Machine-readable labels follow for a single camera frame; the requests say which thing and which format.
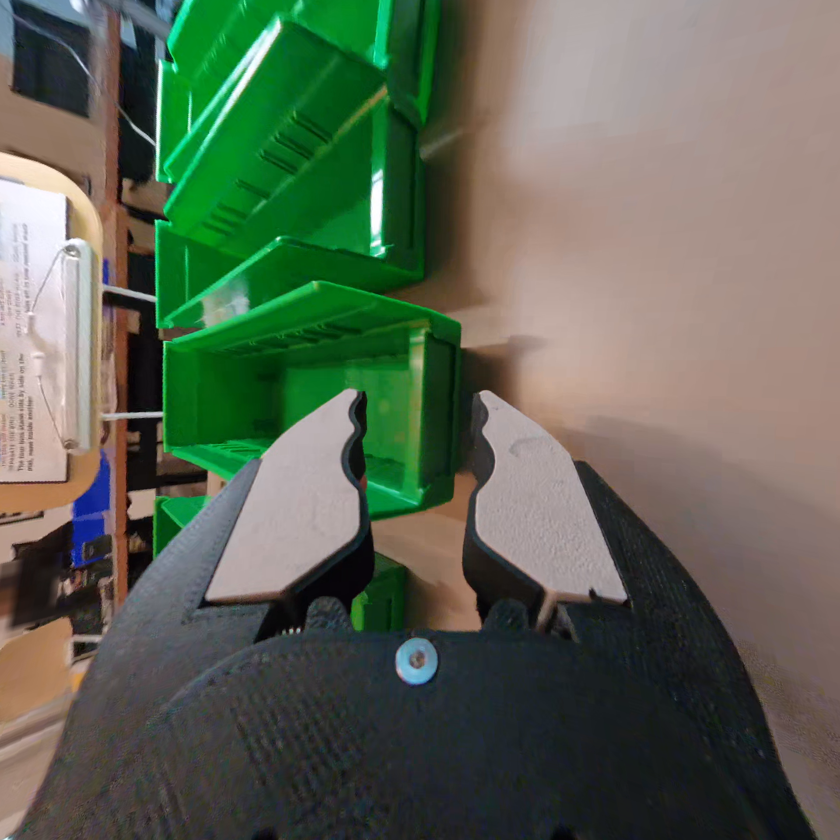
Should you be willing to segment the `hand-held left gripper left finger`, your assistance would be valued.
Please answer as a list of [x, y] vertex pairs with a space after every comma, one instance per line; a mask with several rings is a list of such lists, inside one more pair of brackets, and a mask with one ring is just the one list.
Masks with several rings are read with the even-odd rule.
[[205, 592], [213, 606], [275, 603], [283, 627], [310, 604], [348, 612], [371, 582], [365, 489], [366, 394], [348, 388], [289, 427], [259, 460]]

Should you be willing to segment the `wooden instruction board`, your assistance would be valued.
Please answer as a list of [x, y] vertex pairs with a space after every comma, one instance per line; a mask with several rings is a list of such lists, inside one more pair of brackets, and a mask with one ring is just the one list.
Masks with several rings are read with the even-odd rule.
[[[35, 161], [2, 153], [2, 180], [9, 180], [39, 190], [64, 195], [67, 199], [67, 240], [82, 238], [89, 242], [95, 253], [95, 262], [102, 280], [102, 225], [99, 215], [85, 193], [68, 177]], [[101, 349], [102, 349], [102, 304], [101, 314], [94, 317], [94, 348], [99, 351], [98, 408], [102, 410]], [[2, 516], [23, 511], [38, 511], [63, 507], [78, 499], [92, 484], [98, 473], [100, 461], [100, 425], [95, 432], [98, 448], [80, 456], [68, 456], [68, 478], [65, 482], [44, 484], [1, 485]]]

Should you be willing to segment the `white board stand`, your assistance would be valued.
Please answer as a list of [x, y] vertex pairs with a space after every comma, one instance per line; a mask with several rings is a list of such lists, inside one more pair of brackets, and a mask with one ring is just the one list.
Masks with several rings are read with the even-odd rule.
[[31, 354], [32, 372], [44, 399], [50, 422], [68, 455], [80, 456], [98, 448], [95, 432], [100, 422], [161, 420], [162, 411], [104, 413], [99, 408], [99, 351], [95, 349], [94, 317], [101, 314], [102, 296], [116, 298], [116, 308], [127, 308], [123, 300], [140, 301], [156, 307], [157, 297], [127, 287], [103, 284], [92, 245], [82, 238], [71, 238], [57, 250], [26, 314], [26, 333], [39, 337], [37, 308], [54, 272], [59, 272], [61, 313], [65, 316], [65, 343], [61, 354], [63, 384], [59, 388], [59, 410], [54, 410], [46, 393], [46, 355]]

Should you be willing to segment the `wooden background table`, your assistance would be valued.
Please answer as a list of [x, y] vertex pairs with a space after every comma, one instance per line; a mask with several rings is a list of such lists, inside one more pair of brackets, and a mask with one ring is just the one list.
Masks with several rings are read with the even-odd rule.
[[[128, 215], [120, 201], [119, 175], [119, 83], [120, 83], [121, 24], [118, 13], [104, 11], [104, 36], [99, 61], [100, 114], [104, 141], [104, 182], [101, 218], [104, 256], [108, 261], [109, 283], [115, 287], [128, 285]], [[128, 405], [128, 312], [112, 309], [113, 377], [115, 406]], [[129, 592], [128, 538], [128, 422], [108, 421], [112, 462], [113, 513], [113, 600], [116, 611]]]

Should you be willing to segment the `printed instruction sheet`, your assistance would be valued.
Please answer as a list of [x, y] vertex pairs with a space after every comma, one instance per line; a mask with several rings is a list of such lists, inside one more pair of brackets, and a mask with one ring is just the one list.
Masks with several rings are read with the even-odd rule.
[[65, 482], [64, 195], [1, 183], [1, 481]]

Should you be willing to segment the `blue plastic bin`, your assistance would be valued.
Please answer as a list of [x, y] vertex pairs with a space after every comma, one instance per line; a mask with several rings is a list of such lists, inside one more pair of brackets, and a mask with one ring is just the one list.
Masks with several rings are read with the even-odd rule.
[[106, 559], [112, 551], [109, 515], [112, 501], [111, 467], [100, 452], [99, 469], [89, 489], [72, 506], [71, 566], [82, 569]]

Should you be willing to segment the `grey desk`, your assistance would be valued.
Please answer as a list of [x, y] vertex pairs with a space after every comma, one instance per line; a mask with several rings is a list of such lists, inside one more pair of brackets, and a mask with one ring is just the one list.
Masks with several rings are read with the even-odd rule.
[[427, 279], [738, 645], [838, 838], [838, 2], [443, 2]]

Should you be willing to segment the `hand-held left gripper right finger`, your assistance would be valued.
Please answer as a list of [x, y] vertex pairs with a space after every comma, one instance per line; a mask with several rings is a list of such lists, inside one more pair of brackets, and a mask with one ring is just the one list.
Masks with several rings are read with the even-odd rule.
[[463, 573], [482, 621], [506, 600], [532, 628], [558, 606], [622, 605], [627, 588], [569, 451], [491, 391], [473, 396]]

